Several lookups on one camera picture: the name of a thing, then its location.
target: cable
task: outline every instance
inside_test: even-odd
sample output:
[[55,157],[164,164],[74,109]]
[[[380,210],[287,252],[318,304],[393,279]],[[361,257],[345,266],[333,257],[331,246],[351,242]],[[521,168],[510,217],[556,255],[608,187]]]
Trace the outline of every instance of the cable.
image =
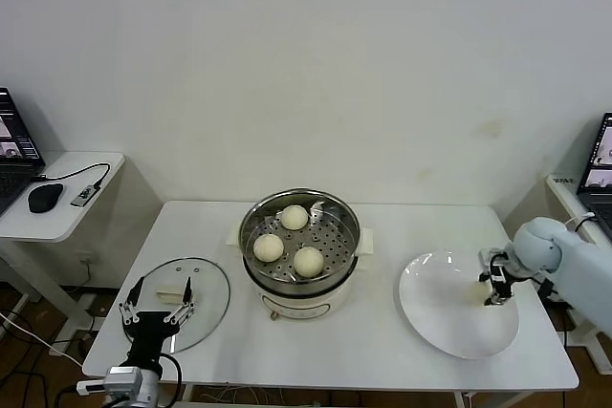
[[[32,372],[15,372],[16,375],[26,375],[28,377],[28,381],[30,381],[30,377],[32,376],[38,376],[40,377],[40,380],[42,381],[42,394],[43,394],[43,399],[45,400],[45,408],[49,408],[49,401],[47,400],[47,378],[40,374],[40,373],[32,373]],[[26,399],[27,397],[23,397],[22,399],[22,407],[26,406]]]
[[[28,322],[23,316],[21,316],[20,314],[17,314],[17,317],[19,317],[21,320],[23,320],[23,322],[30,328],[30,330],[33,330],[32,325],[30,324],[30,322]],[[21,358],[19,358],[19,361],[12,367],[12,369],[5,376],[0,377],[0,387],[4,386],[5,383],[11,378],[11,376],[13,376],[13,375],[15,375],[17,373],[17,369],[24,362],[24,360],[26,359],[26,357],[30,353],[30,349],[32,348],[32,344],[33,344],[33,342],[29,343],[28,348],[26,349],[26,352],[23,353],[23,355],[21,355]]]
[[[19,312],[15,312],[15,311],[11,311],[11,310],[5,310],[5,309],[2,309],[2,308],[0,308],[0,312],[3,312],[3,313],[7,313],[7,312],[8,312],[8,313],[9,313],[9,315],[11,315],[11,314],[12,314],[12,315],[14,315],[15,317],[18,317],[19,319],[21,319],[21,321],[22,321],[22,322],[24,322],[25,324],[27,324],[27,325],[28,325],[28,327],[30,328],[30,331],[31,331],[31,332],[33,332],[33,328],[32,328],[32,325],[30,325],[30,322],[28,322],[28,321],[26,320],[26,318],[25,318],[23,315],[21,315]],[[2,322],[2,324],[0,324],[0,325],[2,325],[2,328],[3,328],[3,329],[6,331],[6,332],[7,332],[7,334],[9,334],[9,335],[10,335],[10,336],[12,336],[13,338],[15,338],[17,341],[21,341],[22,343],[26,343],[26,344],[36,344],[36,343],[35,343],[35,341],[34,341],[33,339],[31,339],[31,338],[30,338],[30,339],[28,339],[28,340],[26,340],[26,339],[24,339],[24,338],[22,338],[22,337],[20,337],[20,336],[18,336],[18,335],[16,335],[16,334],[14,334],[14,333],[11,331],[11,327],[7,327],[7,326],[4,324],[4,322]]]
[[590,216],[590,217],[585,217],[584,219],[580,220],[580,223],[579,223],[579,224],[577,224],[577,225],[576,225],[576,228],[574,228],[574,232],[575,232],[575,233],[578,233],[578,230],[580,229],[580,227],[581,227],[582,225],[584,225],[586,222],[589,222],[589,221],[596,221],[596,220],[597,220],[597,217],[595,217],[595,215],[592,215],[592,216]]
[[170,403],[168,403],[164,408],[172,408],[174,404],[179,399],[179,394],[181,393],[181,386],[183,385],[183,372],[181,371],[181,364],[179,361],[174,358],[172,355],[161,353],[160,356],[167,358],[170,360],[174,367],[176,368],[176,390],[174,391],[174,396]]
[[66,290],[66,293],[75,293],[77,290],[84,287],[89,281],[92,280],[92,270],[90,268],[91,263],[85,263],[85,262],[81,262],[81,263],[83,263],[87,267],[87,279],[85,279],[83,282],[81,282],[78,286],[74,287],[73,289]]
[[113,401],[109,401],[105,405],[102,405],[102,408],[112,408],[115,405],[119,405],[122,401],[127,401],[129,399],[130,397],[128,396],[121,396],[119,398],[115,398]]
[[55,351],[56,353],[63,355],[66,358],[70,358],[73,362],[75,362],[76,365],[78,365],[79,368],[82,368],[83,366],[78,362],[78,360],[76,360],[73,357],[70,357],[69,355],[62,353],[60,351],[58,351],[56,348],[54,348],[51,344],[47,343],[45,340],[43,340],[42,338],[39,338],[38,336],[36,336],[34,333],[30,333],[27,330],[22,329],[21,327],[19,327],[17,324],[15,324],[12,320],[10,320],[6,315],[4,315],[2,312],[0,312],[0,317],[2,317],[4,320],[6,320],[7,322],[9,322],[11,325],[13,325],[16,329],[19,329],[21,332],[28,334],[29,336],[36,338],[38,341],[40,341],[42,344],[44,344],[45,346],[47,346],[49,349]]
[[567,226],[567,224],[570,224],[574,222],[575,220],[586,218],[586,217],[595,217],[595,213],[594,212],[584,212],[582,215],[577,215],[576,217],[572,217],[570,220],[565,222],[564,225]]
[[[563,349],[567,354],[567,324],[565,323],[565,311],[561,313],[561,324],[563,325]],[[565,408],[565,391],[561,393],[561,400],[563,408]]]
[[66,394],[78,394],[77,385],[72,384],[70,386],[64,387],[61,391],[59,391],[55,396],[54,408],[60,408],[59,402],[61,401],[61,398],[64,397]]
[[106,167],[106,171],[104,172],[104,175],[101,177],[101,179],[98,180],[96,183],[94,183],[94,188],[98,189],[99,186],[102,184],[102,181],[108,175],[108,173],[111,172],[111,165],[108,162],[97,162],[96,164],[92,164],[90,166],[83,167],[82,169],[79,169],[76,172],[71,172],[70,174],[66,174],[65,176],[60,176],[60,177],[47,177],[44,174],[42,174],[40,176],[32,177],[30,179],[30,182],[63,181],[64,179],[68,179],[69,177],[76,176],[76,175],[81,174],[81,173],[83,173],[85,171],[88,171],[90,169],[93,169],[95,167],[100,167],[100,166]]
[[257,398],[257,394],[255,393],[255,390],[252,387],[248,387],[247,389],[249,389],[252,396],[255,397],[255,403],[259,404],[259,398]]
[[[66,321],[65,321],[65,320],[63,320],[63,321],[61,321],[61,322],[60,322],[60,323],[57,325],[57,327],[55,327],[55,329],[54,329],[54,330],[51,332],[51,334],[49,335],[49,339],[48,339],[49,341],[52,341],[52,339],[53,339],[53,337],[55,336],[55,334],[59,332],[59,330],[60,330],[60,329],[63,327],[63,325],[64,325],[64,323],[65,323],[65,322],[66,322]],[[92,316],[92,323],[91,323],[91,325],[89,326],[89,330],[86,332],[85,336],[89,335],[89,334],[92,332],[92,330],[94,329],[94,325],[95,325],[95,324],[96,324],[96,318]],[[52,341],[52,344],[55,344],[55,343],[72,343],[72,342],[75,342],[75,341],[77,341],[78,343],[80,343],[82,340],[83,340],[83,338],[73,338],[73,339],[54,340],[54,341]],[[38,363],[38,360],[40,360],[40,357],[41,357],[41,356],[44,354],[44,351],[45,351],[45,348],[40,348],[40,351],[38,351],[38,354],[36,355],[36,358],[34,359],[34,362],[33,362],[32,366],[30,367],[30,371],[28,372],[28,375],[29,375],[29,376],[28,376],[28,380],[26,381],[26,387],[25,387],[25,389],[24,389],[24,396],[23,396],[22,408],[25,408],[25,405],[26,405],[26,400],[25,400],[25,399],[26,399],[26,397],[27,397],[28,389],[29,389],[29,387],[30,387],[30,380],[31,380],[31,376],[35,376],[35,375],[37,375],[37,374],[34,372],[34,369],[36,368],[36,364]]]

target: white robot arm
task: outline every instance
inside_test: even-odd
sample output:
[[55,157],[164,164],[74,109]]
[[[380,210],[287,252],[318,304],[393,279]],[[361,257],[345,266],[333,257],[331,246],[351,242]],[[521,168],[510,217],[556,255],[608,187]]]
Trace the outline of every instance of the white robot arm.
[[542,274],[557,293],[602,332],[612,336],[612,252],[582,241],[553,219],[538,217],[523,225],[503,250],[480,254],[480,281],[491,281],[486,305],[501,305],[512,284]]

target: white table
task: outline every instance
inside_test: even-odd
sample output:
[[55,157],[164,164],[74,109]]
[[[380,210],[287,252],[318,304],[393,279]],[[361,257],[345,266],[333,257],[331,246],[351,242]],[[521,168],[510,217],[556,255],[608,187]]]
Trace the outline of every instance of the white table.
[[[503,247],[508,239],[485,206],[352,205],[374,231],[374,255],[356,271],[346,303],[306,322],[270,320],[245,272],[229,232],[250,204],[170,202],[132,266],[85,360],[83,372],[104,376],[125,359],[129,342],[117,304],[157,265],[179,257],[204,257],[226,272],[231,299],[214,333],[176,354],[184,382],[396,391],[521,392],[492,397],[518,401],[534,391],[575,388],[578,377],[531,285],[515,286],[520,328],[514,344],[487,360],[462,360],[431,347],[396,305],[400,272],[417,255],[435,249],[473,253]],[[163,360],[164,380],[175,380]]]
[[[30,192],[44,184],[32,183],[0,216],[0,257],[25,281],[36,289],[56,308],[62,311],[68,321],[57,336],[57,340],[72,338],[77,330],[89,330],[94,318],[86,311],[95,295],[82,295],[73,300],[39,265],[18,242],[59,243],[68,238],[89,209],[102,194],[106,185],[123,165],[121,153],[104,152],[43,152],[47,163],[43,174],[58,177],[75,172],[97,162],[111,165],[109,173],[101,184],[100,191],[84,207],[75,207],[70,202],[89,184],[95,183],[104,174],[104,167],[97,167],[77,176],[60,181],[64,190],[55,207],[43,214],[32,214],[28,208]],[[101,326],[102,318],[96,318],[94,330]],[[57,348],[64,351],[70,343],[59,343]]]
[[[576,218],[577,222],[587,212],[586,207],[576,195],[579,181],[580,176],[576,174],[552,174],[546,179],[548,188],[553,192],[570,218]],[[584,222],[579,229],[579,234],[586,241],[612,253],[612,243],[597,222]],[[597,339],[597,333],[600,331],[593,324],[584,320],[577,312],[572,310],[568,312],[576,324],[576,328],[567,334],[567,345],[586,348],[600,375],[612,375],[612,363],[610,363],[610,359]]]

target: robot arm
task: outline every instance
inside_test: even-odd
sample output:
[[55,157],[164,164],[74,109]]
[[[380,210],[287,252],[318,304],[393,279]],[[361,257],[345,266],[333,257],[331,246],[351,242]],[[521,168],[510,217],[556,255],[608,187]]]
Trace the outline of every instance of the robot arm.
[[504,304],[512,284],[542,274],[558,294],[612,336],[612,253],[582,241],[575,232],[552,219],[538,217],[523,225],[504,250],[480,254],[492,295],[486,305]]
[[119,304],[123,325],[133,338],[127,359],[120,366],[112,367],[104,379],[80,381],[76,385],[76,391],[80,395],[106,393],[107,401],[115,402],[112,406],[118,408],[158,406],[158,383],[162,378],[162,346],[167,338],[181,330],[193,314],[193,294],[189,278],[183,301],[175,311],[138,311],[142,280],[143,278],[130,290],[125,303]]

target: table leg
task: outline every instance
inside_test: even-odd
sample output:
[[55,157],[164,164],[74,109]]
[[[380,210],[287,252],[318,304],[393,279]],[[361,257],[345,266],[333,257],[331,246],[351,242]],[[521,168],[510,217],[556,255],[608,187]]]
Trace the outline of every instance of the table leg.
[[33,287],[23,280],[11,266],[4,261],[3,256],[0,255],[0,270],[2,271],[2,278],[4,281],[11,284],[11,286],[20,291],[23,295],[28,295],[30,301],[37,303],[40,301],[40,293],[38,293]]
[[[19,320],[17,317],[17,314],[19,314],[21,312],[21,310],[23,310],[23,308],[28,304],[28,300],[30,299],[30,297],[26,294],[21,295],[21,298],[19,299],[19,301],[15,304],[15,306],[12,307],[11,309],[11,313],[8,314],[5,311],[3,311],[3,314],[7,316],[7,318],[9,320],[12,320],[13,322],[15,320]],[[7,329],[9,329],[11,327],[11,324],[9,323],[9,321],[5,320],[3,322],[3,327],[0,328],[0,339],[2,339],[2,337],[5,335],[5,333],[7,332]]]
[[183,391],[183,396],[181,397],[181,401],[191,401],[191,396],[193,395],[194,384],[186,384],[185,390]]
[[476,408],[509,408],[533,392],[496,392]]
[[[38,266],[26,250],[12,241],[2,242],[0,256],[19,276],[66,315],[68,320],[59,332],[57,341],[72,339],[76,331],[89,330],[92,325],[93,330],[99,330],[103,318],[95,318],[86,311],[86,308],[91,306],[95,295],[82,295],[81,299],[76,302]],[[64,352],[69,344],[57,343],[55,347]],[[50,351],[49,354],[57,355],[54,351]]]
[[[578,312],[569,310],[568,314],[576,325],[576,328],[567,333],[567,347],[584,347],[589,353],[600,375],[612,375],[612,363],[606,355],[600,341],[597,339],[598,328],[582,317]],[[564,341],[564,333],[557,332],[561,342]]]

